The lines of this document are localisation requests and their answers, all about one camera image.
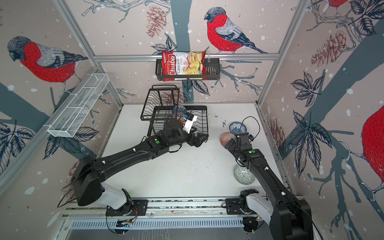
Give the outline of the red and blue patterned bowl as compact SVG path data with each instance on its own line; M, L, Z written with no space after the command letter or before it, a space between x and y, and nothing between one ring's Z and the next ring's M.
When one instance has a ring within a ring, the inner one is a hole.
M223 133L221 136L220 136L220 143L223 147L225 147L225 145L231 140L231 139L235 139L235 135L232 134L231 132L226 132L226 133Z

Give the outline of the white maroon patterned bowl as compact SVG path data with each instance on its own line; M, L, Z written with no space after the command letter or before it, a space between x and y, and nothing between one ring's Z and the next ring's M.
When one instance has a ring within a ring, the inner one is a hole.
M176 114L173 114L173 118L176 118L177 120L182 120L182 121L185 120L185 116L186 116L185 113L176 113Z

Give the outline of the dark blue patterned bowl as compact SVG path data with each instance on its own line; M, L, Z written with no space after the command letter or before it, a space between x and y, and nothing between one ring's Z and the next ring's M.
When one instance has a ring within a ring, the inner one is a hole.
M172 109L172 114L174 114L174 115L176 115L176 114L185 115L186 112L187 112L187 109L184 106L181 106L181 105L175 106Z

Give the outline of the black wire dish rack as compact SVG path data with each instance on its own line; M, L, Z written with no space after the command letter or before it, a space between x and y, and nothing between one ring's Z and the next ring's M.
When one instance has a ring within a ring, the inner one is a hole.
M147 94L141 113L141 120L149 122L147 137L155 135L164 128L168 118L173 118L172 109L184 106L186 113L198 117L193 124L195 133L208 134L208 110L206 106L187 105L184 103L182 91L175 85L153 85Z

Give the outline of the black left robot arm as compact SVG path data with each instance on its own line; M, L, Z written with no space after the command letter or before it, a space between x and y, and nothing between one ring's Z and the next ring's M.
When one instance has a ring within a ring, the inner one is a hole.
M103 158L81 159L72 177L78 205L87 206L111 194L106 205L113 209L121 208L128 202L128 193L124 189L108 188L104 182L131 166L170 152L170 147L181 147L184 143L200 147L209 135L197 131L193 126L196 120L197 116L193 114L187 114L184 123L176 118L167 118L162 130L132 148Z

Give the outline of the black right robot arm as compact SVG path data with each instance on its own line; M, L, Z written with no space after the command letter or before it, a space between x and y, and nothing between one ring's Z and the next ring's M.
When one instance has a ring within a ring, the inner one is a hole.
M256 177L268 200L256 190L242 191L239 200L245 213L255 212L269 226L275 240L314 239L312 211L308 202L298 199L275 175L262 152L254 149L247 133L225 145L235 158Z

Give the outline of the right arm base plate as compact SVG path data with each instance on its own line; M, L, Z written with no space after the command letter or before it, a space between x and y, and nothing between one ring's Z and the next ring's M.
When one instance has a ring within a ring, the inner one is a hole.
M246 211L241 208L240 200L236 198L225 199L227 215L257 215L254 211Z

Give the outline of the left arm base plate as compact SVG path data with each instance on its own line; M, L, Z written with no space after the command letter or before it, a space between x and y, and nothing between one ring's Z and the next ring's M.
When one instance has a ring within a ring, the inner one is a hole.
M140 217L145 216L147 207L148 207L148 200L131 200L125 203L121 208L115 210L110 206L107 206L106 216L107 217L125 217L125 216L132 216L132 217Z

